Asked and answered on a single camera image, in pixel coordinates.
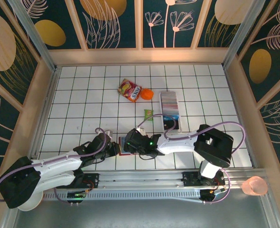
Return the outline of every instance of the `gold circle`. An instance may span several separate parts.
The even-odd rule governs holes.
[[[0,71],[8,70],[16,57],[16,40],[9,24],[0,16]]]
[[[272,58],[267,50],[258,49],[250,60],[250,79],[259,84],[265,80],[271,69]]]
[[[126,0],[80,0],[84,10],[91,17],[98,20],[106,20],[106,15],[108,14],[104,1],[107,3],[110,10],[113,8],[117,17],[121,16],[126,9]],[[112,14],[108,16],[108,20],[110,19],[112,19]]]
[[[40,20],[35,24],[43,42],[47,45],[58,47],[65,43],[64,31],[51,20]]]
[[[242,23],[249,11],[253,0],[217,0],[215,4],[215,17],[225,25]]]

